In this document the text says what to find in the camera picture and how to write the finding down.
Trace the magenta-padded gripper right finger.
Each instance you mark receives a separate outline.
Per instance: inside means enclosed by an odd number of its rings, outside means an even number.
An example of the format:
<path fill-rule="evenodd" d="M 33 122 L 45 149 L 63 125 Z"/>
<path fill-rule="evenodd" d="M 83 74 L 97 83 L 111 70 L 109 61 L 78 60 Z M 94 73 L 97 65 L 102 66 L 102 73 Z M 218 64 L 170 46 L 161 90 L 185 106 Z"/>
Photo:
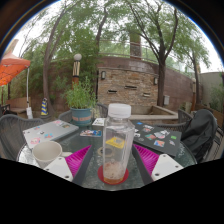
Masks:
<path fill-rule="evenodd" d="M 134 144 L 132 154 L 137 162 L 143 183 L 145 185 L 164 178 L 183 168 L 167 154 L 158 155 L 149 149 Z"/>

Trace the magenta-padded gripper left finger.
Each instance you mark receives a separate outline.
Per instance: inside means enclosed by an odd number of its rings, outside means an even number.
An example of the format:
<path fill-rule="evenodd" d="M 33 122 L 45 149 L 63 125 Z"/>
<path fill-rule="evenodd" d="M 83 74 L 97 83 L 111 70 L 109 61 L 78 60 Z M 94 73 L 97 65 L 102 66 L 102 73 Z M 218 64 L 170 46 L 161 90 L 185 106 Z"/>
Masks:
<path fill-rule="evenodd" d="M 84 147 L 68 157 L 58 157 L 45 171 L 81 186 L 93 155 L 92 146 Z"/>

